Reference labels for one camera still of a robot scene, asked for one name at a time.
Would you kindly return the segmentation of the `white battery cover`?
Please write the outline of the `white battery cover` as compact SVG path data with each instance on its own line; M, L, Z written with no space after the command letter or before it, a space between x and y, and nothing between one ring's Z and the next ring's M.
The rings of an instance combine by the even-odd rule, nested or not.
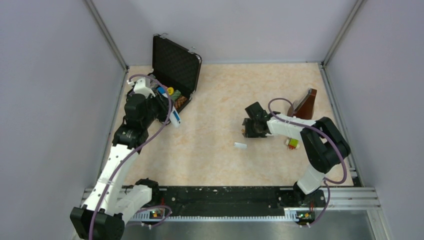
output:
M247 149L248 145L245 143L234 142L233 146L238 149Z

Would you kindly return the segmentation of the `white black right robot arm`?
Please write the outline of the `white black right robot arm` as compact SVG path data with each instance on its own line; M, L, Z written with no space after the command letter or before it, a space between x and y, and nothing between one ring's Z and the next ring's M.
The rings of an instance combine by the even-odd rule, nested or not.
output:
M321 185L330 182L326 175L337 165L341 165L343 177L333 183L338 185L346 181L345 158L350 155L351 148L330 118L311 120L288 116L265 110L259 102L246 107L245 112L248 115L242 123L245 138L285 136L303 144L309 165L293 185L293 200L297 205L307 206Z

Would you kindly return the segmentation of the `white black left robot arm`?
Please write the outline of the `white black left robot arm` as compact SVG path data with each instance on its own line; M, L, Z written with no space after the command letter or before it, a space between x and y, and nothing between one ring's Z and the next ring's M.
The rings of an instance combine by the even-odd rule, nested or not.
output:
M160 202L157 182L133 186L126 196L119 198L130 167L142 148L158 133L149 136L148 128L155 121L162 122L163 130L173 111L173 102L165 93L151 96L135 93L126 99L123 122L115 132L106 164L88 197L74 207L70 220L82 240L119 240L125 225L143 206L154 207Z

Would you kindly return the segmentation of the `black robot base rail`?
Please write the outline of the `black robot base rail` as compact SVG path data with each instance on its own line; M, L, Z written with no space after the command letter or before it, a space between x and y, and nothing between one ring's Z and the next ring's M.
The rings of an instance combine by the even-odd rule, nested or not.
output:
M153 189L152 199L144 207L168 206L169 220L188 221L285 217L290 208L301 208L295 219L313 222L314 210L325 205L322 190L305 195L278 186L161 186Z

